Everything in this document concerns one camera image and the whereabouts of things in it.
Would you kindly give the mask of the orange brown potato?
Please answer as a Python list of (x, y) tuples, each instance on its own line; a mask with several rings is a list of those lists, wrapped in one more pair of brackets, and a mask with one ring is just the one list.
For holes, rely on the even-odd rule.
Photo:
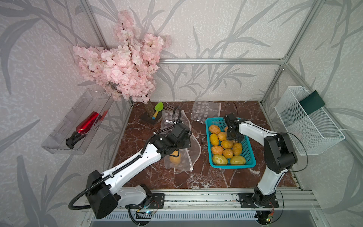
[(232, 141), (229, 141), (229, 140), (221, 141), (221, 147), (223, 149), (232, 149), (233, 145), (234, 145), (234, 143)]

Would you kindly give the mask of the clear dotted zipper bag front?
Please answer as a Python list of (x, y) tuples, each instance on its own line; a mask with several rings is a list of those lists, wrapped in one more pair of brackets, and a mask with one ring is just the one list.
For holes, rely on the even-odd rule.
[(201, 154), (201, 146), (197, 141), (196, 137), (192, 134), (190, 137), (191, 145), (189, 148), (180, 149), (181, 153), (181, 163), (178, 165), (174, 165), (170, 162), (169, 156), (165, 157), (164, 160), (164, 167), (166, 169), (176, 169), (180, 171), (193, 171), (193, 166), (199, 159)]

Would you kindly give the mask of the green yellow potato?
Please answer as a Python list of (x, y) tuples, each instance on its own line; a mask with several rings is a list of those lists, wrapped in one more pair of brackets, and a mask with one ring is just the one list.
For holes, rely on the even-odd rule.
[(214, 155), (212, 157), (212, 162), (217, 166), (225, 166), (228, 164), (228, 159), (223, 155)]

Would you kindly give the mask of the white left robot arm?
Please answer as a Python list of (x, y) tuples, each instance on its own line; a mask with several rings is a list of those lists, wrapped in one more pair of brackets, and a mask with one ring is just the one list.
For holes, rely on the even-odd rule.
[(86, 189), (69, 202), (69, 210), (91, 209), (97, 219), (102, 219), (117, 207), (143, 203), (151, 195), (147, 187), (125, 188), (124, 185), (148, 166), (191, 145), (190, 127), (180, 118), (173, 119), (173, 123), (153, 133), (144, 147), (126, 161), (103, 173), (97, 170), (92, 172), (88, 176)]

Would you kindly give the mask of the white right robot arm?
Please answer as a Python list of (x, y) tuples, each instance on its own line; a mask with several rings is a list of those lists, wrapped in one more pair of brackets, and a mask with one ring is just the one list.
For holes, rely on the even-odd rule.
[(266, 169), (260, 182), (254, 188), (252, 201), (259, 208), (265, 207), (275, 199), (276, 187), (283, 176), (298, 162), (291, 133), (274, 132), (255, 125), (233, 114), (224, 116), (228, 127), (227, 138), (241, 141), (249, 137), (264, 146)]

